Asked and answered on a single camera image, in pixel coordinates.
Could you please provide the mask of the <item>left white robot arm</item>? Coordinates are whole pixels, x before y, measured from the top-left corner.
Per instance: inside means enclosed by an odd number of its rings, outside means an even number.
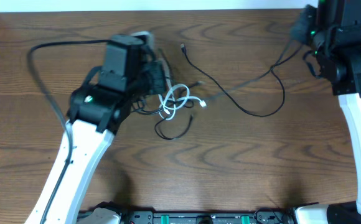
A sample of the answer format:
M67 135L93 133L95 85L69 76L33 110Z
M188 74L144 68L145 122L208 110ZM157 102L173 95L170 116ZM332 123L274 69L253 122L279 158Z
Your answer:
M91 178L132 103L92 78L94 67L70 98L69 120L60 116L63 137L56 160L27 223L75 223Z

